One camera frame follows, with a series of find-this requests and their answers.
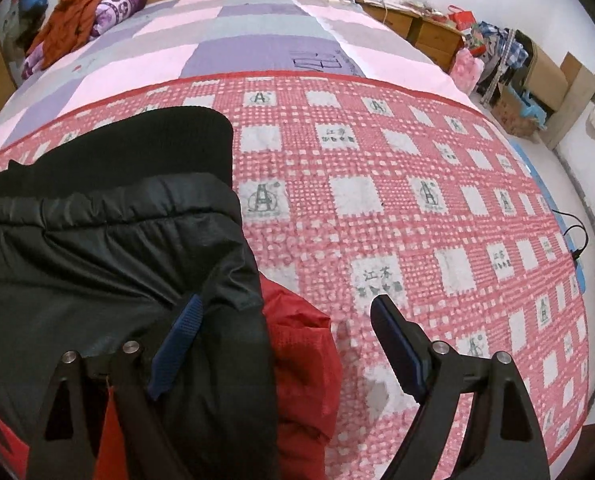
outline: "wooden drawer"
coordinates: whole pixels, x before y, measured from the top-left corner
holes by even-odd
[[[455,54],[455,51],[448,53],[420,43],[415,44],[415,48],[429,56],[437,66],[444,70],[444,72],[448,72],[451,68],[451,62],[453,61],[453,54]]]
[[[422,22],[415,43],[431,46],[444,52],[455,52],[462,36],[434,23]]]
[[[364,9],[364,11],[369,16],[375,18],[380,23],[383,22],[386,25],[386,27],[390,28],[401,38],[406,39],[406,37],[408,36],[411,24],[413,23],[413,18],[411,16],[403,14],[402,12],[397,12],[393,9],[388,9],[388,14],[386,15],[385,21],[385,9],[383,7],[376,7],[369,4],[363,4],[362,9]]]

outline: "purple pillow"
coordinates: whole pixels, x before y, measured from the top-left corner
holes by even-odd
[[[111,27],[144,9],[146,0],[102,0],[95,9],[95,23],[91,40],[103,35]]]

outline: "blue gripper pad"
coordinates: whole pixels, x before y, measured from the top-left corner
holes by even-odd
[[[426,334],[418,324],[405,320],[387,295],[373,300],[370,317],[402,391],[413,396],[419,404],[423,403],[431,373],[430,341]]]
[[[202,300],[196,294],[175,320],[158,353],[153,357],[151,380],[146,387],[146,393],[153,400],[158,400],[160,395],[168,392],[173,386],[186,352],[198,334],[202,314]]]

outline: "bed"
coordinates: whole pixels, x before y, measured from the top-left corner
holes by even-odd
[[[383,292],[432,339],[511,352],[559,455],[587,405],[575,269],[530,171],[446,74],[341,0],[152,0],[12,96],[0,171],[175,105],[230,119],[260,270],[333,320],[345,375],[329,478],[380,478],[417,410],[370,328]]]

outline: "pink plastic bag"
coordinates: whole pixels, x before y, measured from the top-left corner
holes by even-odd
[[[475,89],[483,71],[484,61],[473,57],[468,48],[462,48],[455,54],[455,63],[453,63],[450,76],[455,86],[469,95]]]

